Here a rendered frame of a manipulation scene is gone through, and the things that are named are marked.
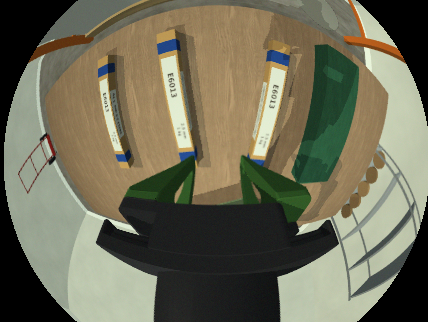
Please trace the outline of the dark green low platform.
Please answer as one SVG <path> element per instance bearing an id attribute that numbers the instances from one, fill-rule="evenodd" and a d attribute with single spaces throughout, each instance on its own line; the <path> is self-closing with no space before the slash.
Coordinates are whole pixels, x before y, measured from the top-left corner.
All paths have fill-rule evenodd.
<path id="1" fill-rule="evenodd" d="M 292 168 L 299 184 L 328 181 L 352 124 L 359 67 L 328 44 L 315 45 L 311 104 Z"/>

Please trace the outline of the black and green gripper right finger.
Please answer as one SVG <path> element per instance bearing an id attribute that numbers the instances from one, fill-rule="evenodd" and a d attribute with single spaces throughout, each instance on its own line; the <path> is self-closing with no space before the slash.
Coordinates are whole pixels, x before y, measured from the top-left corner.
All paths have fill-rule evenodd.
<path id="1" fill-rule="evenodd" d="M 280 203 L 288 223 L 296 222 L 312 199 L 305 186 L 257 164 L 245 155 L 241 155 L 240 177 L 243 204 Z M 252 183 L 261 195 L 261 203 Z"/>

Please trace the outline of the tan welding electrode pack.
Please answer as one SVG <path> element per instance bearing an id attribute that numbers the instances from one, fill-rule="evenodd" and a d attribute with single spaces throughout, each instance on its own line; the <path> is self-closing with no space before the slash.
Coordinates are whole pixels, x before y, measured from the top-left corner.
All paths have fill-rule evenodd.
<path id="1" fill-rule="evenodd" d="M 263 166 L 271 143 L 283 97 L 290 46 L 268 43 L 265 74 L 255 127 L 247 157 Z"/>
<path id="2" fill-rule="evenodd" d="M 194 155 L 198 168 L 199 158 L 185 87 L 179 32 L 173 29 L 156 36 L 163 88 L 180 160 Z"/>
<path id="3" fill-rule="evenodd" d="M 102 110 L 111 144 L 120 167 L 130 169 L 134 162 L 119 112 L 115 83 L 115 55 L 107 55 L 98 60 L 98 79 Z"/>

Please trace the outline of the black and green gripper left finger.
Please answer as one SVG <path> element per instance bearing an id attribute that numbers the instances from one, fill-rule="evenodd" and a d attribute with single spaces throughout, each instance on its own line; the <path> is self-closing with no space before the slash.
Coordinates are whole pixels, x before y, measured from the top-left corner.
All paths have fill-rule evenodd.
<path id="1" fill-rule="evenodd" d="M 192 204 L 195 171 L 195 156 L 191 155 L 177 165 L 130 186 L 124 197 L 175 203 L 175 194 L 184 182 L 176 203 Z"/>

